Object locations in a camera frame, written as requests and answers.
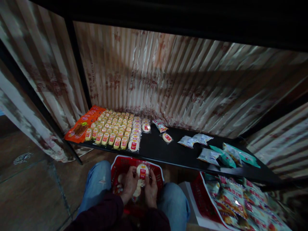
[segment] floor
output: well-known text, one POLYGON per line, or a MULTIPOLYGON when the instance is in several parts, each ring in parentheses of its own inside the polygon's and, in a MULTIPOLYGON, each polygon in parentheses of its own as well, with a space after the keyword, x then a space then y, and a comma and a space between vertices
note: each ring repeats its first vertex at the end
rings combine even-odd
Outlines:
MULTIPOLYGON (((75 218, 82 200, 88 171, 102 160, 111 163, 115 154, 93 150, 76 161, 60 163, 39 149, 21 131, 1 133, 0 230, 64 230, 75 218), (24 153, 26 162, 14 165, 24 153)), ((193 179, 197 173, 160 164, 166 182, 193 179)), ((188 224, 187 230, 206 230, 188 224)))

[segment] snack bag pile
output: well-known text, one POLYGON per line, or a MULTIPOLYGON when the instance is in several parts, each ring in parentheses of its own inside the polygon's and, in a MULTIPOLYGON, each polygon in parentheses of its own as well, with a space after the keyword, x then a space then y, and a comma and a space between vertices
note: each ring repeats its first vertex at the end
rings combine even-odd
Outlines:
POLYGON ((206 177, 206 187, 223 221, 244 231, 291 231, 267 206, 261 189, 245 179, 237 183, 224 176, 206 177))
POLYGON ((75 143, 82 143, 85 140, 90 140, 92 136, 93 128, 92 124, 100 117, 100 115, 106 109, 94 105, 91 109, 83 115, 64 136, 67 141, 72 141, 75 143))

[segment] knee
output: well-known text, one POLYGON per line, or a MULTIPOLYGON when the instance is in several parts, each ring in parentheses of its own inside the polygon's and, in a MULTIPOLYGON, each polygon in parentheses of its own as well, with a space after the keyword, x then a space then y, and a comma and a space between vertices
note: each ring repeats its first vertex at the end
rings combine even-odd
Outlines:
POLYGON ((166 183, 164 186, 164 197, 170 201, 186 203, 186 196, 180 186, 175 183, 166 183))

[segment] white snack packet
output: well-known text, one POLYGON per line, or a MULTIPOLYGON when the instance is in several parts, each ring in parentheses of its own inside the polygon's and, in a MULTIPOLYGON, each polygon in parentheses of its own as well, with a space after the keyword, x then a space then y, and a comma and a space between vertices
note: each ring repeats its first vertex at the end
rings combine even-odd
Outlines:
POLYGON ((213 139, 213 137, 207 136, 207 135, 204 135, 204 134, 201 134, 201 133, 194 135, 192 138, 195 139, 197 141, 197 143, 200 143, 200 144, 203 144, 203 145, 207 145, 206 142, 213 139))
POLYGON ((216 160, 219 156, 220 154, 218 152, 211 149, 202 148, 202 152, 197 159, 219 166, 219 163, 216 160))
POLYGON ((160 133, 163 133, 167 131, 167 127, 164 125, 164 122, 160 119, 158 120, 153 120, 153 123, 156 125, 157 129, 159 130, 160 133))
POLYGON ((191 138, 190 136, 183 136, 182 139, 178 143, 181 144, 181 145, 184 145, 185 147, 193 149, 193 145, 196 142, 197 141, 195 139, 191 138))

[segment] person's right hand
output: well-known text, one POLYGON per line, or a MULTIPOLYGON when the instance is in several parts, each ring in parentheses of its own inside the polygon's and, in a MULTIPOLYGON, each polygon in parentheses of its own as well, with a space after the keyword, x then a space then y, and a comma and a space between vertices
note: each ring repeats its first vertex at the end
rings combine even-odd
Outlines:
POLYGON ((150 176, 152 178, 152 183, 150 184, 149 176, 145 177, 145 201, 149 208, 157 208, 156 197, 157 197, 157 184, 156 184, 156 176, 152 169, 150 169, 150 176))

